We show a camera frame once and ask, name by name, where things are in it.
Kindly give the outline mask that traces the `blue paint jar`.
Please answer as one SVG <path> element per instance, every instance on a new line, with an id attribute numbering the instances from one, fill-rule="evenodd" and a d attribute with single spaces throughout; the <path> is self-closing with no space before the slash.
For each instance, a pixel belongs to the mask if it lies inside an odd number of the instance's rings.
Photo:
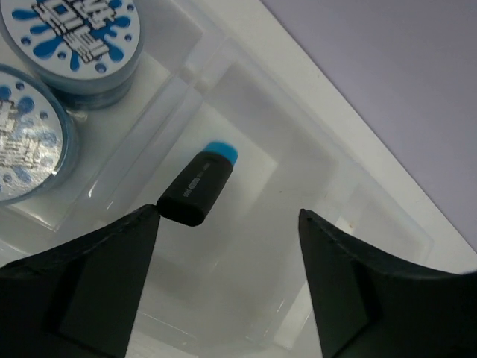
<path id="1" fill-rule="evenodd" d="M 30 75 L 1 65 L 1 205 L 59 186 L 80 152 L 72 117 L 51 90 Z"/>
<path id="2" fill-rule="evenodd" d="M 145 29 L 138 1 L 2 1 L 7 44 L 66 106 L 98 110 L 129 92 Z"/>

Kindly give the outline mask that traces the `blue black highlighter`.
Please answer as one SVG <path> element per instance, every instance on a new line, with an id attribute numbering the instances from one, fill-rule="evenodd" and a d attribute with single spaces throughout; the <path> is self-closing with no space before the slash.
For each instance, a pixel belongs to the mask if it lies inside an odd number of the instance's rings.
<path id="1" fill-rule="evenodd" d="M 189 227 L 202 224 L 232 174 L 239 157 L 230 144 L 208 143 L 157 201 L 162 217 Z"/>

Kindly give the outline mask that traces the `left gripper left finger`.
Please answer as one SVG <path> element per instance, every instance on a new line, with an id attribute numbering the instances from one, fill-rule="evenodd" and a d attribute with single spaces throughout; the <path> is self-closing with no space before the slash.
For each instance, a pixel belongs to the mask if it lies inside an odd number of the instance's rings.
<path id="1" fill-rule="evenodd" d="M 154 250 L 151 204 L 1 268 L 3 357 L 124 357 Z"/>

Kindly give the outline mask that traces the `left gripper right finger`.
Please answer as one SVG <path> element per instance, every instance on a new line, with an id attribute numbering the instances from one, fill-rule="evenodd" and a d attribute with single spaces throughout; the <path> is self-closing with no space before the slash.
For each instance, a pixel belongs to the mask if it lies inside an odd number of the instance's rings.
<path id="1" fill-rule="evenodd" d="M 474 357 L 476 273 L 396 257 L 311 210 L 299 240 L 324 357 Z"/>

